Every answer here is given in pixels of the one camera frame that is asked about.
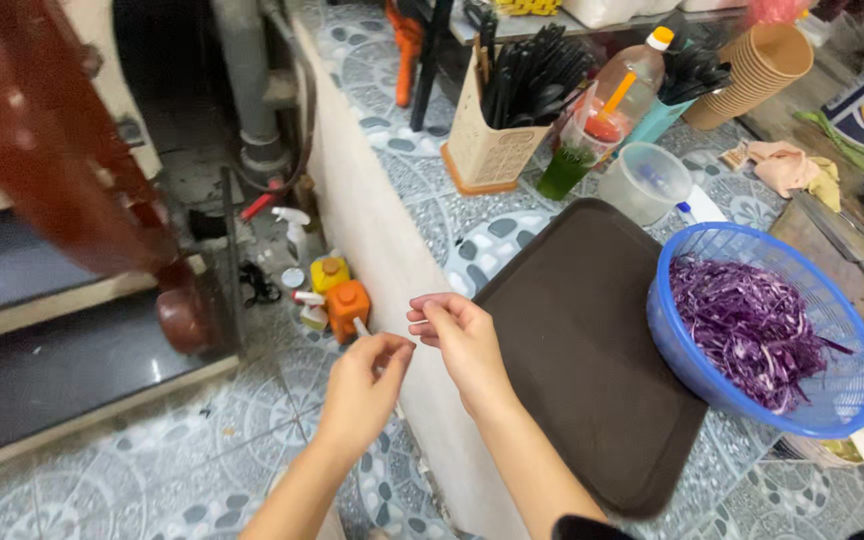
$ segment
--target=white wall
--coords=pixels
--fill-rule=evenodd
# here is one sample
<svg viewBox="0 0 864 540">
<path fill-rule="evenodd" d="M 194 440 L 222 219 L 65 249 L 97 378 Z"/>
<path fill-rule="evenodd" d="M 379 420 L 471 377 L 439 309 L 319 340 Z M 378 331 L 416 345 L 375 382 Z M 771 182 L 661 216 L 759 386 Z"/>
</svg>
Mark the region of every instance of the white wall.
<svg viewBox="0 0 864 540">
<path fill-rule="evenodd" d="M 369 324 L 408 336 L 409 299 L 450 290 L 449 283 L 359 129 L 346 96 L 323 68 L 312 37 L 301 22 L 293 22 L 316 71 L 318 107 L 308 172 L 316 183 L 326 236 L 368 291 Z M 489 540 L 528 538 L 438 350 L 418 345 L 399 400 L 454 525 Z"/>
<path fill-rule="evenodd" d="M 122 75 L 113 31 L 113 0 L 63 0 L 61 6 L 78 35 L 78 40 L 82 44 L 95 45 L 102 54 L 102 69 L 92 80 L 92 86 L 99 93 L 113 120 L 118 121 L 128 115 L 138 122 L 145 144 L 132 148 L 129 152 L 145 177 L 154 178 L 162 170 L 162 162 L 159 161 L 156 145 L 145 128 L 145 119 L 138 111 L 136 100 L 133 99 Z"/>
</svg>

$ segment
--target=person's left hand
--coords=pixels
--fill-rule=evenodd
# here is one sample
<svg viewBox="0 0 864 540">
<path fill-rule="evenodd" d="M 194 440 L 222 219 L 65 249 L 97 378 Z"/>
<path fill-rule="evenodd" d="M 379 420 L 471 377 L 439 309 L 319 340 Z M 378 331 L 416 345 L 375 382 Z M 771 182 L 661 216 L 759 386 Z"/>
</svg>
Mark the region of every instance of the person's left hand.
<svg viewBox="0 0 864 540">
<path fill-rule="evenodd" d="M 332 366 L 315 438 L 351 460 L 365 454 L 389 421 L 415 349 L 388 332 L 358 338 Z"/>
</svg>

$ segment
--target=hand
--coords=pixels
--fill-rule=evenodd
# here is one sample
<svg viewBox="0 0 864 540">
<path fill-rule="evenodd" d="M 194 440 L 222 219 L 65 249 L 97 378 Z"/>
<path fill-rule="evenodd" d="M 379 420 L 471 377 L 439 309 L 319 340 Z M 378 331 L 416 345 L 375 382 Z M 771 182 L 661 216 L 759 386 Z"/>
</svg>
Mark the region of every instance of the hand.
<svg viewBox="0 0 864 540">
<path fill-rule="evenodd" d="M 498 348 L 492 315 L 456 293 L 409 301 L 409 334 L 441 350 L 445 369 L 459 388 L 465 410 L 476 421 L 519 402 Z"/>
<path fill-rule="evenodd" d="M 415 349 L 387 332 L 358 338 L 328 375 L 315 439 L 347 450 L 350 460 L 362 456 L 389 421 Z"/>
</svg>

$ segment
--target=plastic tray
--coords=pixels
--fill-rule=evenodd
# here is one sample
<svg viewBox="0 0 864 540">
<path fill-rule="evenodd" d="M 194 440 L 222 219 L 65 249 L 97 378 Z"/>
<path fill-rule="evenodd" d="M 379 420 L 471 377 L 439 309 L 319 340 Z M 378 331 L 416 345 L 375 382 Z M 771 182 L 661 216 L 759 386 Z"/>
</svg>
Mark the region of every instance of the plastic tray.
<svg viewBox="0 0 864 540">
<path fill-rule="evenodd" d="M 660 251 L 614 207 L 582 199 L 474 299 L 525 409 L 595 500 L 628 517 L 665 507 L 708 407 L 652 342 Z"/>
</svg>

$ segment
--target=clear plastic container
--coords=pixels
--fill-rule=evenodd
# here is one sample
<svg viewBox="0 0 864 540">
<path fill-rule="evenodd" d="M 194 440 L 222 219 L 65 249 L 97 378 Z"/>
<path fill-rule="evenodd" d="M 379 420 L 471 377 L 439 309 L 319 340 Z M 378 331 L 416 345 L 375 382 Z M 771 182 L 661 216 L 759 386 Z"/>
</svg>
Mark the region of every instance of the clear plastic container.
<svg viewBox="0 0 864 540">
<path fill-rule="evenodd" d="M 622 142 L 622 129 L 608 114 L 593 111 L 582 129 L 582 114 L 572 114 L 561 131 L 552 161 L 535 188 L 553 201 L 563 200 L 589 170 Z"/>
<path fill-rule="evenodd" d="M 624 123 L 623 133 L 631 133 L 639 119 L 652 107 L 652 100 L 656 98 L 666 77 L 663 51 L 672 42 L 673 37 L 672 30 L 659 26 L 653 30 L 645 43 L 619 51 L 595 76 L 595 80 L 598 81 L 595 97 L 606 103 L 622 84 L 626 73 L 635 72 L 635 82 L 615 109 Z"/>
<path fill-rule="evenodd" d="M 599 197 L 638 225 L 649 225 L 689 198 L 692 177 L 678 157 L 630 142 L 599 180 Z"/>
</svg>

